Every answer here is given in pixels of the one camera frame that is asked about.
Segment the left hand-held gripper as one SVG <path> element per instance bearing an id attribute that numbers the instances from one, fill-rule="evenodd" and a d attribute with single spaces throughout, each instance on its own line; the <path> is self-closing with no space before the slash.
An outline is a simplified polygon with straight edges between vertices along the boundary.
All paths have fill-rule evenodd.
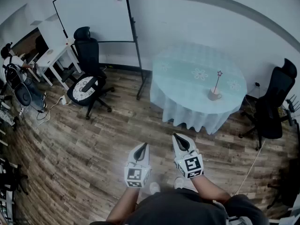
<path id="1" fill-rule="evenodd" d="M 134 147 L 124 167 L 125 183 L 130 188 L 144 188 L 151 173 L 150 146 L 145 142 Z"/>

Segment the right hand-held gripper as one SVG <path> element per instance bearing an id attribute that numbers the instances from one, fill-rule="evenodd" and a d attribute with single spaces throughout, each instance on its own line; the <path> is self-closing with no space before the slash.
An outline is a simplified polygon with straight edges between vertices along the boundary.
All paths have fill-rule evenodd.
<path id="1" fill-rule="evenodd" d="M 172 144 L 175 153 L 175 164 L 185 179 L 203 175 L 202 155 L 196 151 L 195 142 L 180 133 L 172 134 Z"/>

